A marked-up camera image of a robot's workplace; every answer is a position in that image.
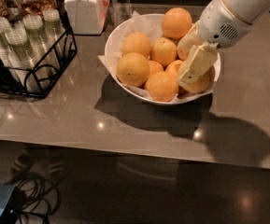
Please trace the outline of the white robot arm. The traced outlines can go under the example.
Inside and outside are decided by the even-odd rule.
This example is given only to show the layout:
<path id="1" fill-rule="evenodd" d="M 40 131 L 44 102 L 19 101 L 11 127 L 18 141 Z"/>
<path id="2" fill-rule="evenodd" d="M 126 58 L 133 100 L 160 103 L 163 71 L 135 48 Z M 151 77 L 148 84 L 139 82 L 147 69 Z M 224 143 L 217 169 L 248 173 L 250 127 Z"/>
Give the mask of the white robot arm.
<path id="1" fill-rule="evenodd" d="M 178 50 L 189 53 L 178 85 L 185 88 L 196 82 L 217 61 L 218 49 L 235 45 L 269 10 L 270 0 L 212 0 L 178 42 Z"/>

